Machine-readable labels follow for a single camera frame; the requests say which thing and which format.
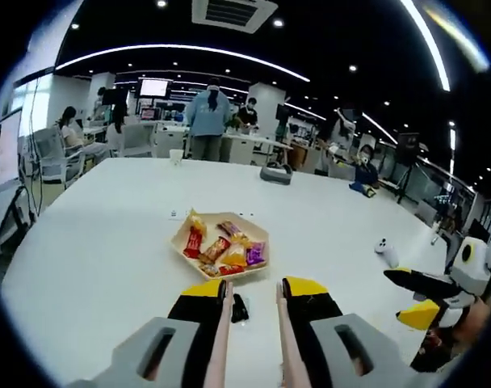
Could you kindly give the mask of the person's right hand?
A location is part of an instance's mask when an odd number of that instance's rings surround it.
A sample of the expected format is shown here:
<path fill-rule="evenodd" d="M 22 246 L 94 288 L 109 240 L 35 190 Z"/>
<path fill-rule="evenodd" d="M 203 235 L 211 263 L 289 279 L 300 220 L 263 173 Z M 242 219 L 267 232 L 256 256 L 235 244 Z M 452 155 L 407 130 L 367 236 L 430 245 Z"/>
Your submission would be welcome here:
<path fill-rule="evenodd" d="M 455 338 L 463 345 L 473 344 L 485 328 L 491 309 L 480 298 L 470 306 L 468 314 L 454 330 Z"/>

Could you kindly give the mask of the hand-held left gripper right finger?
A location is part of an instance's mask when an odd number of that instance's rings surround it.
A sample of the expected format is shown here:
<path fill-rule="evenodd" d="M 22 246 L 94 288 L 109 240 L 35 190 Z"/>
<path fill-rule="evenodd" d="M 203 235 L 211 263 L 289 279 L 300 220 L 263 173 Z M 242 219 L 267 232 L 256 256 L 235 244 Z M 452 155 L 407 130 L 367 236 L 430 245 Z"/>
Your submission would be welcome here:
<path fill-rule="evenodd" d="M 283 378 L 287 387 L 433 387 L 394 341 L 356 314 L 343 314 L 314 280 L 282 280 Z"/>

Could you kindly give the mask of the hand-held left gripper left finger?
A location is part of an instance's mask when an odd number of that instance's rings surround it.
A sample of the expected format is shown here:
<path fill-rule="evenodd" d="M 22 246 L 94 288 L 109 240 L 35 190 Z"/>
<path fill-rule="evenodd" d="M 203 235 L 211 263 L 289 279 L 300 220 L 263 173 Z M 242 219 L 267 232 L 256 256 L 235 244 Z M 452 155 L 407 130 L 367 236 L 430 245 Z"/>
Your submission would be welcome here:
<path fill-rule="evenodd" d="M 223 387 L 225 281 L 183 291 L 167 317 L 155 317 L 116 346 L 111 364 L 70 387 Z"/>

